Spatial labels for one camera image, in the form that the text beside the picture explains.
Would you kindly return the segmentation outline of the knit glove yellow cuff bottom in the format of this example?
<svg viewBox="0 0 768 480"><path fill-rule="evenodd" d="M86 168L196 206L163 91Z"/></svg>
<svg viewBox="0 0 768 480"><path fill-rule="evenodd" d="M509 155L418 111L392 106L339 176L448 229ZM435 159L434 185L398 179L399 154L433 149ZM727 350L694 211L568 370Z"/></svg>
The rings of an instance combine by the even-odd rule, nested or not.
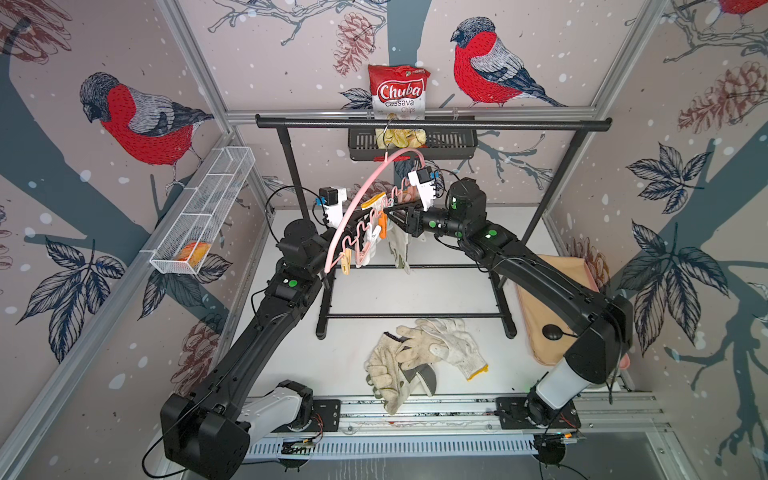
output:
<svg viewBox="0 0 768 480"><path fill-rule="evenodd" d="M396 333L405 339L395 356L404 370L444 361L467 381L488 371L488 363L463 319L419 318L413 328L400 325Z"/></svg>

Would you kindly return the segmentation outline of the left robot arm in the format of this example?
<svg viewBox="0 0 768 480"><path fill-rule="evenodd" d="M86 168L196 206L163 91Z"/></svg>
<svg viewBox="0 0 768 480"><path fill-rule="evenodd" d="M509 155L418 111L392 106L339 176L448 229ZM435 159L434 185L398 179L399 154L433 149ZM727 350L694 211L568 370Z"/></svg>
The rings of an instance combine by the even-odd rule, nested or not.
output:
<svg viewBox="0 0 768 480"><path fill-rule="evenodd" d="M251 413L243 408L258 376L320 292L335 233L319 233L306 219L285 228L277 244L282 256L248 326L201 382L162 406L168 460L205 479L230 479L252 443L279 427L309 423L313 392L295 381L283 381L252 402Z"/></svg>

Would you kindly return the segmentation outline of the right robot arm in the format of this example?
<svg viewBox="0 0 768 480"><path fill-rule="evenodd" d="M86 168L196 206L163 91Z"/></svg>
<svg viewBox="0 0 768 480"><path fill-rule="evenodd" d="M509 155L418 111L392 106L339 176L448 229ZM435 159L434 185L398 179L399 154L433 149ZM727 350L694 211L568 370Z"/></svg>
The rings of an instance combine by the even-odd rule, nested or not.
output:
<svg viewBox="0 0 768 480"><path fill-rule="evenodd" d="M576 282L533 253L505 227L487 218L486 194L476 181L451 184L442 207L415 202L386 209L407 234L450 236L469 259L532 294L575 334L564 357L528 394L526 406L537 425L553 423L565 406L590 385L609 385L632 345L632 304L609 298Z"/></svg>

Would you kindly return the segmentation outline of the white glove yellow cuff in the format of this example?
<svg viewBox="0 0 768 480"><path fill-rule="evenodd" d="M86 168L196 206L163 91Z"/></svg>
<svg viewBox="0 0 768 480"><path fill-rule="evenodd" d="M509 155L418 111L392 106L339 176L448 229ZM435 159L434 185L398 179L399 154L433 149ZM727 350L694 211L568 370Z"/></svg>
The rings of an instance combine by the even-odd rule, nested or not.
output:
<svg viewBox="0 0 768 480"><path fill-rule="evenodd" d="M379 239L380 227L378 226L378 219L384 209L388 206L389 200L387 194L382 192L365 202L362 206L364 217L362 221L362 231L366 235L366 239L370 242L376 242Z"/></svg>

